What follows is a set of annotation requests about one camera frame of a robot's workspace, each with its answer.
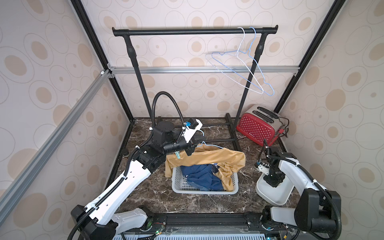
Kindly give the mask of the teal plastic clothespin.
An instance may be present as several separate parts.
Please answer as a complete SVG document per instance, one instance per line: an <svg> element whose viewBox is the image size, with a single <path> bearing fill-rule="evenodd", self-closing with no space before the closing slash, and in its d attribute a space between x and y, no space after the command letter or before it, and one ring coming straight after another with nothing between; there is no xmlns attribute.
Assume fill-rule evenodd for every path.
<svg viewBox="0 0 384 240"><path fill-rule="evenodd" d="M179 152L179 151L176 151L176 152L175 152L175 155L177 156L178 159L181 158L181 156L180 156L180 152Z"/></svg>

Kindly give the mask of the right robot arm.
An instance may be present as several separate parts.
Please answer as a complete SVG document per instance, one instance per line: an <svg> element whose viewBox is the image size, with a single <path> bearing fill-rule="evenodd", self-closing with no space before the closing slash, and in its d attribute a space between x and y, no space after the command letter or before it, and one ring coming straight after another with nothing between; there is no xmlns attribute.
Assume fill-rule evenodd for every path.
<svg viewBox="0 0 384 240"><path fill-rule="evenodd" d="M322 186L293 154L275 147L262 150L266 158L256 163L262 172L256 190L269 203L263 209L262 223L286 224L319 240L320 233L337 240L342 232L340 195Z"/></svg>

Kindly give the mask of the pale blue wire hanger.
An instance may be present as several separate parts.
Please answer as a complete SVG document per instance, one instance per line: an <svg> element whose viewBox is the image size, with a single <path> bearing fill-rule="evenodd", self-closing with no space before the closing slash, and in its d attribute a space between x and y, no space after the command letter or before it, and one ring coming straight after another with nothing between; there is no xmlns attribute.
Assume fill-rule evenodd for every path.
<svg viewBox="0 0 384 240"><path fill-rule="evenodd" d="M202 133L203 137L205 136L205 133L202 130L198 130L198 131L200 133ZM223 147L221 147L221 146L214 145L214 144L207 144L205 141L202 141L200 144L197 145L197 147L201 147L201 146L210 146L210 147L216 147L216 148L219 148L219 149L223 149Z"/></svg>

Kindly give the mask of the mustard yellow t-shirt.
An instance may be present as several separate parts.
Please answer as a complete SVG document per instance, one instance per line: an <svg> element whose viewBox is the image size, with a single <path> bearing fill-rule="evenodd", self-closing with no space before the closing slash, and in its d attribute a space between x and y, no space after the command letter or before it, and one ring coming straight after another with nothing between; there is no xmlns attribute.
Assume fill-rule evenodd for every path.
<svg viewBox="0 0 384 240"><path fill-rule="evenodd" d="M165 177L172 177L173 169L176 167L209 164L218 164L219 172L215 174L215 176L222 181L224 190L233 191L236 184L232 179L232 175L246 165L246 156L242 152L229 150L227 148L221 149L215 146L202 145L197 147L190 156L188 156L185 151L180 151L179 157L176 154L167 155Z"/></svg>

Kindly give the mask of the light blue plastic hanger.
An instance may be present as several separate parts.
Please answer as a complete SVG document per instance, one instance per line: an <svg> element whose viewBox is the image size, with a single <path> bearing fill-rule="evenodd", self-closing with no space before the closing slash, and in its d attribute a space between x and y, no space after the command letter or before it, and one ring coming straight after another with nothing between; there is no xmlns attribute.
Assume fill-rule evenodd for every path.
<svg viewBox="0 0 384 240"><path fill-rule="evenodd" d="M251 56L252 46L258 35L257 30L254 27L249 27L249 30L252 31L254 37L251 40L250 45L247 46L245 44L245 38L247 34L246 29L244 29L243 27L239 27L239 29L242 31L243 37L235 50L226 52L211 52L209 54L206 54L206 59L212 67L214 67L220 73L224 74L228 79L235 82L237 85L244 87L246 90L250 90L256 94L266 94L271 97L275 94L275 89L271 84L266 81L263 70L259 65L259 61L256 59L256 57ZM241 64L242 67L245 67L246 72L249 73L251 77L249 79L241 77L241 79L245 80L246 83L249 84L248 87L244 84L241 84L239 81L235 80L230 76L230 74L234 74L237 76L241 75L240 73L235 71L234 67L230 67L219 60L219 57L223 56L235 58Z"/></svg>

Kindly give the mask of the white wire hanger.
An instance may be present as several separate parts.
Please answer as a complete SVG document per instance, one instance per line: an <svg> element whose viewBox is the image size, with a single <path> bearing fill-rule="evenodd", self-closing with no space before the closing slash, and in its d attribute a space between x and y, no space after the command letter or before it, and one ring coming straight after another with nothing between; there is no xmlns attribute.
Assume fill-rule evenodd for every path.
<svg viewBox="0 0 384 240"><path fill-rule="evenodd" d="M261 67L258 64L258 61L254 57L251 57L250 50L252 47L246 49L246 30L243 27L238 27L238 29L243 34L241 41L236 44L236 48L226 52L210 52L206 54L206 59L208 63L227 77L229 80L233 81L235 84L244 87L246 90L249 90L258 95L263 95L265 90L260 82L255 77L254 72L251 70L251 67L247 65L243 57L248 57L256 64L256 69L261 70ZM231 61L237 63L236 66L230 66L221 61L221 57L228 57Z"/></svg>

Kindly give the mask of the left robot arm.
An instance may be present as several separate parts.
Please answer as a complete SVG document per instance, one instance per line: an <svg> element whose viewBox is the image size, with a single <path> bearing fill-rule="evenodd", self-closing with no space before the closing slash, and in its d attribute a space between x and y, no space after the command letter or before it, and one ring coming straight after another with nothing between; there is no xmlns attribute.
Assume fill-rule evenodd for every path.
<svg viewBox="0 0 384 240"><path fill-rule="evenodd" d="M68 239L79 232L85 240L112 240L115 235L148 225L150 213L142 208L121 214L116 211L133 190L165 162L167 155L184 152L190 156L205 141L204 136L195 135L202 126L195 118L183 123L180 130L168 121L153 123L149 138L129 155L124 172L93 201L72 210L75 226Z"/></svg>

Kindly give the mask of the navy blue t-shirt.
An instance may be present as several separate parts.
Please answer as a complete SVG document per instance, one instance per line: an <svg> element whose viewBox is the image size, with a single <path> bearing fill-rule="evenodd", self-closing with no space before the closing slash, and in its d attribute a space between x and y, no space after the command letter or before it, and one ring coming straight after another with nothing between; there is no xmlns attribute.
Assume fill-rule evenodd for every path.
<svg viewBox="0 0 384 240"><path fill-rule="evenodd" d="M180 166L187 183L200 191L223 191L223 184L216 176L219 166L214 164Z"/></svg>

